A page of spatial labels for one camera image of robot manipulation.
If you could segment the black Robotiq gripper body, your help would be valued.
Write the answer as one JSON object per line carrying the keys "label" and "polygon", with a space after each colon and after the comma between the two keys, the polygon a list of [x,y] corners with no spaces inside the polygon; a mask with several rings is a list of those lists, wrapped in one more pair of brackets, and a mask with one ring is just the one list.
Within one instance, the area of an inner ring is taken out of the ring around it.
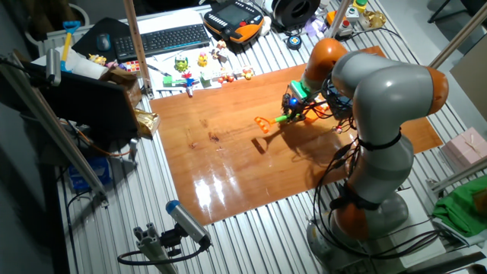
{"label": "black Robotiq gripper body", "polygon": [[286,118],[291,116],[295,119],[298,114],[304,114],[304,105],[293,94],[285,93],[282,96],[282,113]]}

